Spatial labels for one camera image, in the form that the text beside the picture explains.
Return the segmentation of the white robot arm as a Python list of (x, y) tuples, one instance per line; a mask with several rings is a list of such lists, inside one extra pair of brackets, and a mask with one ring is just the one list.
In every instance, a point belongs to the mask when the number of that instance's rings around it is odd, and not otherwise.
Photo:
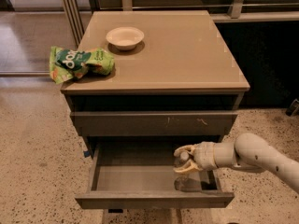
[(180, 175), (219, 168), (253, 173), (268, 171), (299, 193), (299, 162), (254, 133), (242, 133), (229, 143), (201, 142), (179, 147), (174, 156), (182, 161), (174, 168)]

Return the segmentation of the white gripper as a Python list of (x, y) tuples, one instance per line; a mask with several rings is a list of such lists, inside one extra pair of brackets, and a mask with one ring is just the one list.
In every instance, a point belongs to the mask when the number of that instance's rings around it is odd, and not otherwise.
[(193, 155), (193, 160), (188, 160), (183, 165), (174, 168), (174, 172), (180, 175), (200, 172), (202, 170), (210, 171), (217, 168), (214, 159), (214, 144), (212, 142), (202, 142), (200, 144), (186, 145), (177, 148), (174, 156), (179, 157), (182, 153)]

